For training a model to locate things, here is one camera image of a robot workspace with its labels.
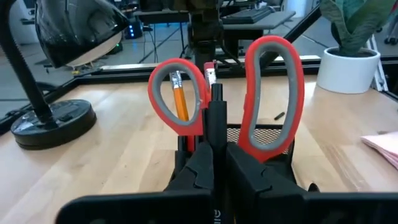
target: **lamp arm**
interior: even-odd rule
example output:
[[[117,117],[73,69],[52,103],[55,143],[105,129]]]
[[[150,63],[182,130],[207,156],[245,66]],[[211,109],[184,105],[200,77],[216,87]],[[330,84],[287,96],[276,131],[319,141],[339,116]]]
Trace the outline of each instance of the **lamp arm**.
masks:
[[[0,46],[25,90],[37,117],[45,117],[46,114],[51,114],[51,110],[45,102],[42,92],[37,87],[33,74],[29,70],[11,34],[9,15],[11,6],[15,1],[16,0],[0,1]]]

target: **pink paper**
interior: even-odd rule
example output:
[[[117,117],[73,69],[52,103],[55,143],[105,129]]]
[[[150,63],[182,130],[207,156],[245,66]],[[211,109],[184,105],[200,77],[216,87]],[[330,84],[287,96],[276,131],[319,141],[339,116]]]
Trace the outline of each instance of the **pink paper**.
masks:
[[[363,143],[379,151],[396,169],[398,169],[398,131],[361,137]]]

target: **lamp base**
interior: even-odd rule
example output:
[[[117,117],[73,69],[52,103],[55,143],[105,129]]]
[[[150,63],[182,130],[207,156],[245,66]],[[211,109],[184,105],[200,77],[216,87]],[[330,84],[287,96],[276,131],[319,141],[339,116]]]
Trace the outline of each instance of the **lamp base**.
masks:
[[[95,112],[85,100],[67,100],[49,106],[52,117],[45,122],[30,111],[12,124],[11,133],[21,148],[41,150],[60,146],[85,134],[96,122]]]

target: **metal ferrule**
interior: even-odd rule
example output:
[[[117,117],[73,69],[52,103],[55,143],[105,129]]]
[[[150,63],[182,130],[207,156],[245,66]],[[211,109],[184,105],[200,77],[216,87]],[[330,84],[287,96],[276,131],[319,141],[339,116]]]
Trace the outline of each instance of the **metal ferrule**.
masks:
[[[217,77],[216,77],[216,70],[214,68],[208,68],[206,69],[206,82],[208,86],[211,86],[214,83],[217,83]]]
[[[182,79],[180,71],[170,72],[170,82],[173,89],[182,88]]]

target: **keyboard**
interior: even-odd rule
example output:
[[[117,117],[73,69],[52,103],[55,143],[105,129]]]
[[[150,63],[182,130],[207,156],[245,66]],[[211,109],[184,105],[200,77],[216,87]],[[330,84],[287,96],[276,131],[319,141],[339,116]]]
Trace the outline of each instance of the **keyboard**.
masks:
[[[268,7],[245,9],[221,18],[223,24],[253,24],[272,13]]]

